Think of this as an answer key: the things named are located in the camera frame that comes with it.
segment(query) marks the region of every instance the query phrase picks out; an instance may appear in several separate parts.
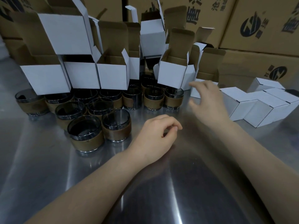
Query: stainless steel table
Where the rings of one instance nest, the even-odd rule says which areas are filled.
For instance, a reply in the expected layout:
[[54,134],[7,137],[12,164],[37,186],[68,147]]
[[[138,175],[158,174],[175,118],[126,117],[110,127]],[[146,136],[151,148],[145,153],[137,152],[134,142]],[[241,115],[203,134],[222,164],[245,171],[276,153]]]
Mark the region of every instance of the stainless steel table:
[[[225,147],[192,115],[185,92],[177,111],[129,111],[132,135],[90,154],[77,153],[52,113],[28,117],[15,102],[29,84],[12,61],[0,62],[0,223],[23,223],[112,156],[125,150],[143,123],[166,113],[183,125],[174,146],[124,190],[105,223],[272,223],[263,203]],[[238,123],[299,171],[298,109],[264,127]]]

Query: printed logo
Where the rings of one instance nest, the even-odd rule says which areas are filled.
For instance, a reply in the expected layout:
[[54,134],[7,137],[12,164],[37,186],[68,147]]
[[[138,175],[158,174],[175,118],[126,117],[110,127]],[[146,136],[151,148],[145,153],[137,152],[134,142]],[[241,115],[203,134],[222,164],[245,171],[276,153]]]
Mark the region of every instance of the printed logo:
[[282,78],[287,71],[288,69],[285,66],[277,67],[271,71],[271,73],[269,74],[269,78],[272,80],[278,80]]
[[247,18],[241,25],[240,33],[243,37],[250,37],[254,35],[261,26],[261,19],[257,16],[257,12],[254,16]]
[[[0,1],[9,5],[12,8],[12,10],[15,12],[24,12],[24,8],[23,8],[22,4],[19,2],[19,0],[0,0]],[[0,6],[0,16],[13,22],[13,19],[9,16],[10,12],[11,11],[9,9],[7,9],[6,7]]]

